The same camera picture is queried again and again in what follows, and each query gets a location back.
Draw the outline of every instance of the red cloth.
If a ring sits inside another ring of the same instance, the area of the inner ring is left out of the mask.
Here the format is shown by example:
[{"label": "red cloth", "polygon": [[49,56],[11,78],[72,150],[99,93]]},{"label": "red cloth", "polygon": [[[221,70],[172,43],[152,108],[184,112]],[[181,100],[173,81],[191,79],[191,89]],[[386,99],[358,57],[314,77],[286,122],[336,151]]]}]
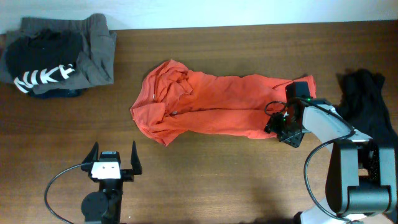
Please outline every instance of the red cloth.
[{"label": "red cloth", "polygon": [[[308,82],[315,97],[312,76],[295,81]],[[265,139],[275,134],[264,132],[269,120],[264,108],[273,100],[286,101],[291,82],[256,74],[216,77],[169,60],[148,74],[130,112],[146,136],[165,146],[188,130]],[[282,108],[272,104],[269,111]]]}]

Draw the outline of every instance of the black cable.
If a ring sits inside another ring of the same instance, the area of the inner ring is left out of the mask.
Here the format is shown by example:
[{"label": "black cable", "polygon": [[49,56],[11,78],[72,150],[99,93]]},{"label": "black cable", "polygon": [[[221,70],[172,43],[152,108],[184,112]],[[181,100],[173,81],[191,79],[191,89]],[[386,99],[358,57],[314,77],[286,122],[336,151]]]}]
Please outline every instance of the black cable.
[{"label": "black cable", "polygon": [[268,115],[268,116],[272,116],[272,114],[269,114],[269,113],[267,112],[267,108],[268,108],[269,105],[271,105],[271,104],[273,104],[273,103],[280,103],[280,104],[284,105],[284,108],[281,109],[278,113],[282,113],[282,112],[286,109],[286,107],[287,107],[287,103],[285,103],[285,102],[277,101],[277,100],[271,101],[271,102],[269,102],[269,103],[266,105],[266,108],[264,109],[265,112],[266,112],[266,115]]},{"label": "black cable", "polygon": [[92,162],[87,162],[87,163],[84,163],[84,164],[78,164],[78,165],[75,165],[75,166],[73,166],[73,167],[69,167],[69,168],[65,169],[65,170],[62,171],[61,173],[57,174],[57,175],[49,182],[49,184],[48,184],[47,187],[45,188],[45,191],[44,191],[44,203],[45,203],[45,206],[48,208],[48,210],[51,212],[51,214],[53,214],[55,217],[59,218],[60,220],[62,220],[62,221],[65,222],[65,223],[73,224],[73,222],[68,221],[68,220],[62,218],[60,215],[58,215],[57,213],[55,213],[54,210],[52,210],[52,208],[51,208],[50,205],[49,205],[49,202],[47,201],[47,194],[48,194],[48,192],[49,192],[49,189],[50,189],[52,183],[53,183],[58,177],[60,177],[62,174],[66,173],[66,172],[68,172],[68,171],[70,171],[70,170],[72,170],[72,169],[74,169],[74,168],[77,168],[77,167],[81,167],[81,166],[85,166],[85,165],[90,165],[91,163],[92,163]]},{"label": "black cable", "polygon": [[313,155],[315,155],[315,153],[317,153],[321,148],[323,148],[323,147],[325,147],[325,146],[327,146],[327,145],[333,143],[333,142],[336,141],[336,140],[342,140],[342,139],[348,139],[348,138],[350,138],[351,136],[353,136],[353,135],[355,134],[355,129],[354,129],[354,127],[352,127],[352,125],[350,125],[347,121],[345,121],[341,116],[338,116],[337,114],[334,114],[334,113],[331,112],[330,110],[326,110],[326,109],[324,109],[323,107],[318,106],[318,105],[312,103],[312,102],[309,101],[308,99],[301,98],[301,97],[295,97],[295,98],[292,98],[291,100],[289,100],[289,103],[290,103],[291,101],[294,101],[294,100],[300,100],[300,101],[302,101],[302,102],[305,103],[305,104],[308,104],[308,105],[310,105],[310,106],[314,106],[314,107],[316,107],[317,109],[320,109],[320,110],[322,110],[323,112],[325,112],[325,113],[327,113],[327,114],[329,114],[329,115],[334,116],[334,117],[337,118],[339,121],[341,121],[343,124],[345,124],[345,125],[349,128],[349,130],[350,130],[349,134],[346,134],[346,135],[344,135],[344,136],[341,136],[341,137],[338,137],[338,138],[329,140],[329,141],[327,141],[327,142],[324,142],[324,143],[320,144],[318,147],[316,147],[313,151],[310,152],[310,154],[308,155],[307,159],[305,160],[305,164],[304,164],[304,182],[305,182],[305,186],[306,186],[306,188],[307,188],[308,194],[310,195],[312,201],[315,203],[315,205],[316,205],[323,213],[325,213],[326,215],[328,215],[328,216],[331,217],[331,218],[334,218],[334,219],[337,219],[337,220],[340,220],[340,221],[344,221],[344,222],[348,222],[348,223],[352,223],[352,221],[351,221],[350,219],[348,219],[348,218],[343,218],[343,217],[338,217],[337,215],[334,215],[334,214],[330,213],[328,210],[326,210],[325,208],[323,208],[323,207],[319,204],[318,200],[315,198],[314,194],[312,193],[312,190],[311,190],[311,187],[310,187],[310,182],[309,182],[309,180],[308,180],[308,165],[310,164],[310,160],[311,160],[311,158],[313,157]]}]

